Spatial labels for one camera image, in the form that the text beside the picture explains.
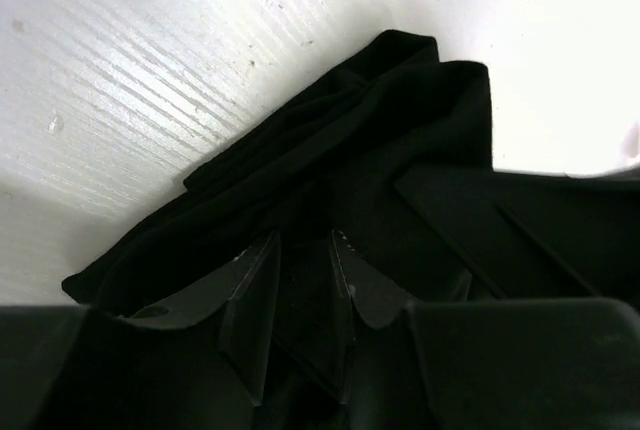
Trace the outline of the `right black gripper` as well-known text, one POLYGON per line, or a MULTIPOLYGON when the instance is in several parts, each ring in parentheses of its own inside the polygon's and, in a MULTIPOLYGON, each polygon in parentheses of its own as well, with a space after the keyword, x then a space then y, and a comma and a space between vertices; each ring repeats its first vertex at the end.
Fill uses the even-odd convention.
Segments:
POLYGON ((395 183, 502 298, 639 300, 639 183, 420 165, 395 183))

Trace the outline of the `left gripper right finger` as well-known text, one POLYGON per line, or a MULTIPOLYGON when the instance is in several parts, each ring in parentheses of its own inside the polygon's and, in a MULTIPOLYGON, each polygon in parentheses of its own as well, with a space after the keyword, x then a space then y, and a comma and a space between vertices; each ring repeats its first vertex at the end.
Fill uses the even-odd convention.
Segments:
POLYGON ((329 236, 355 429, 635 429, 639 317, 603 298, 425 303, 329 236))

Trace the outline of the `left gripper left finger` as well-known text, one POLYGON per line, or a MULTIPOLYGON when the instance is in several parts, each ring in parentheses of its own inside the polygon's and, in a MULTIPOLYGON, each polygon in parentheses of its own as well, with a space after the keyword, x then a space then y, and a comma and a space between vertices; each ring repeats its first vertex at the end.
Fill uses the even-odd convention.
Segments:
POLYGON ((264 392, 277 233, 131 317, 1 310, 5 429, 248 429, 264 392))

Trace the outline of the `black tank top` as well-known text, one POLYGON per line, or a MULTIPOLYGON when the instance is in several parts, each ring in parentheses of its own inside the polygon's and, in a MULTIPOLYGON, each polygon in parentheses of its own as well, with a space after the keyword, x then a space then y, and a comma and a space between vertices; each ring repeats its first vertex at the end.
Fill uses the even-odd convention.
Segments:
POLYGON ((277 343, 330 379, 329 238, 426 301, 461 301, 472 277, 404 201, 417 163, 488 170, 488 69, 443 62, 431 37, 388 30, 185 179, 185 191, 63 280, 75 301, 131 315, 281 237, 277 343))

